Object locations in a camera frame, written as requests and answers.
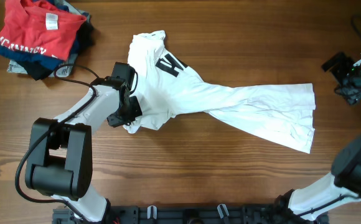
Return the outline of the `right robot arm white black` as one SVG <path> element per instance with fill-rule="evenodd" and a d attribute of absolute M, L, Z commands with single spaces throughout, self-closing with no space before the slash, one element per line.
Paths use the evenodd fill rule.
<path fill-rule="evenodd" d="M 341 95 L 356 103 L 361 97 L 361 59 L 333 56 L 322 69 L 339 78 Z M 276 199 L 268 223 L 328 223 L 328 212 L 347 203 L 361 202 L 361 135 L 335 157 L 331 171 L 313 184 L 290 190 Z"/>

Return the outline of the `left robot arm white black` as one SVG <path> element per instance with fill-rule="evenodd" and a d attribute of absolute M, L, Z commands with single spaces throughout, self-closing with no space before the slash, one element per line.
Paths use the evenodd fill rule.
<path fill-rule="evenodd" d="M 66 113 L 37 119 L 29 149 L 16 170 L 18 194 L 34 203 L 62 203 L 73 212 L 76 223 L 110 220 L 110 202 L 91 185 L 92 136 L 104 122 L 112 127 L 129 125 L 141 115 L 134 90 L 128 83 L 90 85 L 88 93 Z M 27 188 L 45 195 L 45 200 L 21 190 L 22 172 Z"/>

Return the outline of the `white t-shirt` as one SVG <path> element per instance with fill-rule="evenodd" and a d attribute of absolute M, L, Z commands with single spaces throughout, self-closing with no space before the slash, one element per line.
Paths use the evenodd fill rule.
<path fill-rule="evenodd" d="M 165 48 L 166 33 L 134 35 L 128 63 L 138 73 L 134 92 L 142 116 L 129 126 L 158 130 L 180 114 L 207 113 L 259 138 L 310 153 L 314 138 L 313 85 L 229 87 L 210 84 Z"/>

